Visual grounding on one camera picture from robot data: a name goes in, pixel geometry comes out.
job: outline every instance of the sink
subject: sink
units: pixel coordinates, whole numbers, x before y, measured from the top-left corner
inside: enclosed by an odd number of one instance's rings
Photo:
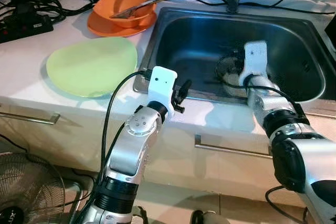
[[[335,100],[335,62],[313,24],[302,19],[166,7],[140,69],[172,69],[179,76],[178,86],[191,79],[192,99],[246,103],[246,93],[223,87],[215,68],[222,57],[244,55],[244,44],[255,40],[267,42],[268,77],[283,92],[298,102]],[[147,88],[148,82],[137,77],[134,90],[146,93]]]

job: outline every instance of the cabinet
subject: cabinet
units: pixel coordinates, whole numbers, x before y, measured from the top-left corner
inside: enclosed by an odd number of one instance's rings
[[[1,112],[50,118],[54,112],[18,106],[2,106]],[[112,115],[108,145],[128,115]],[[53,164],[98,171],[104,113],[82,115],[61,113],[55,125],[0,118],[0,132],[15,143],[29,148]],[[309,117],[321,134],[336,140],[336,120]],[[205,150],[195,147],[195,135],[201,144],[224,146],[259,153],[268,152],[268,138],[208,127],[192,127],[166,122],[156,144],[150,150],[144,179],[158,184],[210,191],[224,195],[265,200],[265,192],[279,183],[270,158]],[[295,193],[281,190],[272,196],[277,203],[303,206]]]
[[[50,118],[54,112],[18,106],[0,107],[14,115]],[[51,163],[84,170],[99,170],[104,114],[99,116],[61,113],[54,125],[0,118],[0,132]],[[111,120],[107,144],[124,120]]]
[[[225,137],[202,136],[204,144],[267,152],[268,139],[251,134],[226,132]],[[274,177],[271,159],[217,152],[195,147],[195,132],[164,127],[151,150],[144,178],[158,184],[187,187],[214,193],[265,200],[265,192],[279,183]],[[304,206],[290,191],[274,193],[272,200],[281,204]]]

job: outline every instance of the drawer handle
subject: drawer handle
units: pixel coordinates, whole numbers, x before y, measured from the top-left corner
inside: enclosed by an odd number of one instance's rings
[[[210,151],[228,152],[228,153],[242,154],[242,155],[262,157],[262,158],[272,158],[272,155],[261,153],[261,152],[251,152],[251,151],[239,150],[239,149],[234,149],[234,148],[215,146],[215,145],[210,145],[210,144],[202,144],[201,135],[195,135],[195,147],[205,149],[205,150],[210,150]]]
[[[31,116],[25,116],[25,115],[9,114],[9,113],[4,113],[4,112],[0,112],[0,117],[18,119],[18,120],[23,120],[23,121],[28,121],[28,122],[54,125],[54,124],[57,123],[57,121],[60,117],[60,114],[57,114],[57,113],[53,114],[49,120],[48,119],[41,119],[41,118],[34,118],[34,117],[31,117]]]

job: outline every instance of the fan grille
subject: fan grille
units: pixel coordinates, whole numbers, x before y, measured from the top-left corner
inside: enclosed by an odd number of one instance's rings
[[[64,200],[62,178],[46,160],[26,153],[0,155],[0,212],[15,206],[23,211],[24,224],[60,223]]]

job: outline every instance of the white countertop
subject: white countertop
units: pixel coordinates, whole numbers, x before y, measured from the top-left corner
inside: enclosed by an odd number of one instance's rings
[[[76,8],[84,0],[64,0],[69,8]],[[157,12],[163,6],[223,11],[224,7],[209,7],[190,2],[166,2],[158,5]],[[331,16],[293,13],[277,9],[242,7],[241,13],[294,17],[308,19],[314,23],[322,39],[326,39],[324,28]],[[55,87],[46,73],[46,60],[55,50],[76,42],[97,38],[86,26],[90,11],[74,17],[67,17],[54,26],[54,31],[28,38],[0,44],[0,103],[25,106],[34,109],[56,111],[59,113],[81,113],[90,116],[103,116],[110,95],[96,99],[87,99],[67,94]],[[153,27],[128,37],[138,50],[138,66],[143,58]],[[138,105],[146,104],[146,95],[134,92],[133,81],[129,81],[113,105],[113,113],[129,115]],[[252,111],[244,105],[231,105],[186,99],[182,104],[185,113],[176,113],[172,119],[174,125],[191,127],[194,131],[219,130],[253,133],[266,139],[264,131],[256,123]],[[336,120],[310,118],[311,124],[321,134],[336,138]]]

